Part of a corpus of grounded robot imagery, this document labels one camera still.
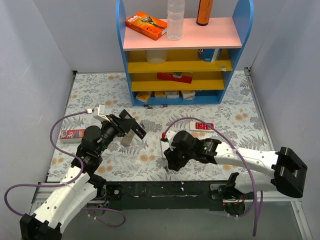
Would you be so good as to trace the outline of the black remote control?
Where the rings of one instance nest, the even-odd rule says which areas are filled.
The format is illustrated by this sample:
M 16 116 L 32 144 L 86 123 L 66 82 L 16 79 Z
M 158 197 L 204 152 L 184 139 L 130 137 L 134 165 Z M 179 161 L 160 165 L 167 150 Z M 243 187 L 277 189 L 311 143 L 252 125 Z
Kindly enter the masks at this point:
M 133 126 L 133 132 L 142 140 L 147 132 L 138 124 L 138 123 L 135 123 L 134 126 Z

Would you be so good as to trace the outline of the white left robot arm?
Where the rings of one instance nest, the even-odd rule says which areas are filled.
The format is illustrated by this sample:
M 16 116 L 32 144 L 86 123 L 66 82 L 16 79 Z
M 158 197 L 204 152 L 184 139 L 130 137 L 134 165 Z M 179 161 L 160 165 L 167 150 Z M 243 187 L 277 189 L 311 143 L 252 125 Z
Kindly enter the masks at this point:
M 95 199 L 107 204 L 109 200 L 119 198 L 121 187 L 110 186 L 95 174 L 103 160 L 102 153 L 114 138 L 124 137 L 130 130 L 137 130 L 140 138 L 146 133 L 126 110 L 119 116 L 105 115 L 103 108 L 97 106 L 93 117 L 101 122 L 101 126 L 91 125 L 85 129 L 61 186 L 32 214 L 26 213 L 20 219 L 22 239 L 60 240 L 66 226 L 88 202 Z

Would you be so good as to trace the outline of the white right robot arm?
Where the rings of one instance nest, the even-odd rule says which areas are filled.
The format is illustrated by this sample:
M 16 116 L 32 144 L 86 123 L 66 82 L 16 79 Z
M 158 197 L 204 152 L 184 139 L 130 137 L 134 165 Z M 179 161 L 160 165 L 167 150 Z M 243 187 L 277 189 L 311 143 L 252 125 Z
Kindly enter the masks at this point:
M 249 168 L 251 175 L 230 175 L 226 192 L 232 199 L 258 191 L 278 191 L 296 199 L 303 196 L 308 167 L 291 148 L 281 147 L 279 151 L 232 149 L 226 142 L 198 139 L 185 130 L 164 133 L 160 145 L 168 168 L 176 172 L 189 160 Z

